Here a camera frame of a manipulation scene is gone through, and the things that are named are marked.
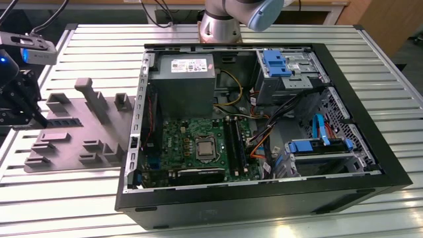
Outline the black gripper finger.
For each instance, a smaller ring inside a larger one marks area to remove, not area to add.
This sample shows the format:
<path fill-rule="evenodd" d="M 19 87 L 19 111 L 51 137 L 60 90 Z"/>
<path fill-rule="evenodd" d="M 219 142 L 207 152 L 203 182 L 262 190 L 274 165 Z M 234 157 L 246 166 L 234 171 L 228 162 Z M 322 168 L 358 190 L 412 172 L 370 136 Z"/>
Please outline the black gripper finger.
<path fill-rule="evenodd" d="M 9 96 L 13 102 L 12 126 L 16 128 L 43 129 L 47 119 L 40 113 L 37 102 L 41 100 L 36 74 L 32 70 L 20 70 L 9 83 Z"/>

